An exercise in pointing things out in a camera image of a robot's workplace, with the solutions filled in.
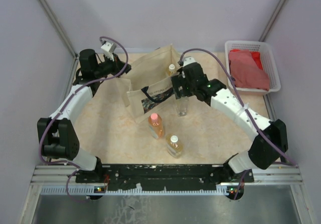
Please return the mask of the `amber bottle white cap tall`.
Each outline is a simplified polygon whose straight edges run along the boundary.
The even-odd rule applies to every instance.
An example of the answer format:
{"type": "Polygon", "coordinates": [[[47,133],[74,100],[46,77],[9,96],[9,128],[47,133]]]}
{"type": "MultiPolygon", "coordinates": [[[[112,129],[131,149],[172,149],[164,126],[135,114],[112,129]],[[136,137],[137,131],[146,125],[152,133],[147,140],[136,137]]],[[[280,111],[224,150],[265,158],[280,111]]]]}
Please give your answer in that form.
{"type": "Polygon", "coordinates": [[[174,64],[170,64],[168,68],[166,69],[166,75],[168,77],[174,75],[176,73],[176,66],[174,64]]]}

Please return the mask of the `clear bottle dark cap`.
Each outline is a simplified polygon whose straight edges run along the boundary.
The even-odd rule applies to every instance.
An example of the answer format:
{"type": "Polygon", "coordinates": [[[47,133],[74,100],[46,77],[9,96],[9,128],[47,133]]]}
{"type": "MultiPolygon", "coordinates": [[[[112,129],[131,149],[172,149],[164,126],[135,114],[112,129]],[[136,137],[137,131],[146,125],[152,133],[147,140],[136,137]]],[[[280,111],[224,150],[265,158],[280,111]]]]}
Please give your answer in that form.
{"type": "Polygon", "coordinates": [[[180,117],[186,116],[188,112],[189,98],[184,96],[176,100],[177,114],[180,117]]]}

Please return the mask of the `beige canvas tote bag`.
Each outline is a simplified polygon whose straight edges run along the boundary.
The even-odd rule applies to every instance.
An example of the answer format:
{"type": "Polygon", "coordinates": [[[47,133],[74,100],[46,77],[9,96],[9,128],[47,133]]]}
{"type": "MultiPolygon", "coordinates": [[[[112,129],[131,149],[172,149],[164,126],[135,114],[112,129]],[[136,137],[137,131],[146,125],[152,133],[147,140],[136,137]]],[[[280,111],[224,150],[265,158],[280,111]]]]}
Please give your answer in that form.
{"type": "Polygon", "coordinates": [[[126,110],[136,123],[166,106],[173,95],[168,69],[178,69],[180,54],[173,45],[160,47],[132,62],[131,70],[116,79],[126,110]]]}

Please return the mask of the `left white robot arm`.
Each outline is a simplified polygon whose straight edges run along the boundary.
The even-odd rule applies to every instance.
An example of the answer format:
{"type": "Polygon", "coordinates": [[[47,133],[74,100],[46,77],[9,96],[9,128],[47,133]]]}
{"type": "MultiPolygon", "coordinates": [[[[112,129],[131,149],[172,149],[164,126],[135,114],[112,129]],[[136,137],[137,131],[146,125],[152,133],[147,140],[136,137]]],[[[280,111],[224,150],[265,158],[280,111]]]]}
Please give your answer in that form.
{"type": "Polygon", "coordinates": [[[103,81],[120,77],[131,70],[131,65],[121,61],[112,50],[108,50],[103,58],[101,61],[93,49],[82,50],[79,54],[80,68],[70,93],[53,114],[37,122],[40,160],[47,164],[45,158],[50,158],[52,164],[76,167],[78,183],[101,181],[104,169],[99,157],[80,147],[73,125],[103,81]]]}

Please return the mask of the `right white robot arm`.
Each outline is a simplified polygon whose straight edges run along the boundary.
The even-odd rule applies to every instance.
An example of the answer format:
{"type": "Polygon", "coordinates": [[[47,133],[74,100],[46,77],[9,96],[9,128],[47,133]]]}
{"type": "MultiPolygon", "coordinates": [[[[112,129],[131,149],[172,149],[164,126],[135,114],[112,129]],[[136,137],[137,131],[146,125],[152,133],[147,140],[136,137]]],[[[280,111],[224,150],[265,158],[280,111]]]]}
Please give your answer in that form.
{"type": "Polygon", "coordinates": [[[240,100],[217,79],[209,80],[197,62],[182,67],[171,76],[176,99],[195,96],[199,101],[224,113],[252,141],[249,150],[229,158],[213,172],[218,181],[234,182],[242,172],[253,168],[266,170],[287,151],[286,125],[272,121],[241,104],[240,100]]]}

